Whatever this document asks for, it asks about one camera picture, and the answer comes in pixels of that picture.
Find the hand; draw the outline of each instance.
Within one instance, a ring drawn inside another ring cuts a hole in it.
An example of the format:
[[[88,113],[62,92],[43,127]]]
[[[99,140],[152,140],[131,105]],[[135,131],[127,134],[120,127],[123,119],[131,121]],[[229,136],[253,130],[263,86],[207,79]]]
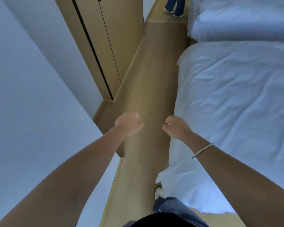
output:
[[[123,129],[127,136],[136,134],[143,126],[144,123],[139,122],[138,113],[134,112],[125,112],[115,121],[115,127]]]
[[[192,132],[189,125],[181,117],[169,116],[165,122],[167,124],[163,124],[162,129],[174,139],[184,141],[186,134]]]

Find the person's leg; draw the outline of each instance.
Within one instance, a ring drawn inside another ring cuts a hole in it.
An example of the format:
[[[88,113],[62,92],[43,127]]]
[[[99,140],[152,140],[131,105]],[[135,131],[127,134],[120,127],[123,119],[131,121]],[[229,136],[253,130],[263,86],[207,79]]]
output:
[[[180,17],[184,15],[185,0],[177,0],[177,8],[174,12],[174,16]]]
[[[194,224],[196,227],[208,227],[194,211],[184,205],[179,199],[166,197],[162,187],[155,190],[154,213],[166,212],[174,213],[184,220]]]
[[[165,9],[171,13],[175,7],[176,2],[177,0],[168,0],[165,5]]]

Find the silver bracelet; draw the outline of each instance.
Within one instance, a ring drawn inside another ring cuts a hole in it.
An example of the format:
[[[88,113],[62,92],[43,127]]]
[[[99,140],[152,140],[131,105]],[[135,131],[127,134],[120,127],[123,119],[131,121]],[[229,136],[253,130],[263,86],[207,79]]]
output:
[[[207,148],[209,148],[209,147],[211,147],[211,146],[213,146],[213,145],[214,145],[214,144],[211,143],[211,144],[205,146],[203,149],[199,150],[199,151],[192,157],[192,159],[195,159],[202,151],[206,150]]]

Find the mattress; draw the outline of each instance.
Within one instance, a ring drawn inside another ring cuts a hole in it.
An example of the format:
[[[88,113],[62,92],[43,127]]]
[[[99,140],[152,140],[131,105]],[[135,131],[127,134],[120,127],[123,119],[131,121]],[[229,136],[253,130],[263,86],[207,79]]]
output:
[[[284,189],[284,43],[204,42],[179,61],[174,115],[224,152]],[[159,173],[169,197],[205,213],[234,209],[181,141]]]
[[[191,0],[187,30],[198,42],[284,42],[284,0]]]

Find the blue jeans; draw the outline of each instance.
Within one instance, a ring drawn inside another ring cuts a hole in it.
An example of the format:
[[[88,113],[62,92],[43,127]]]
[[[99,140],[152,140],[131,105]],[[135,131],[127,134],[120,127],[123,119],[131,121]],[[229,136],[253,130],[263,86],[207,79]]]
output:
[[[174,213],[196,227],[209,227],[194,211],[184,205],[177,198],[162,198],[159,197],[153,207],[154,213]],[[135,221],[130,221],[124,227],[130,227]]]
[[[185,0],[168,0],[165,9],[169,12],[173,11],[176,2],[177,8],[174,12],[174,15],[181,16],[184,13]]]

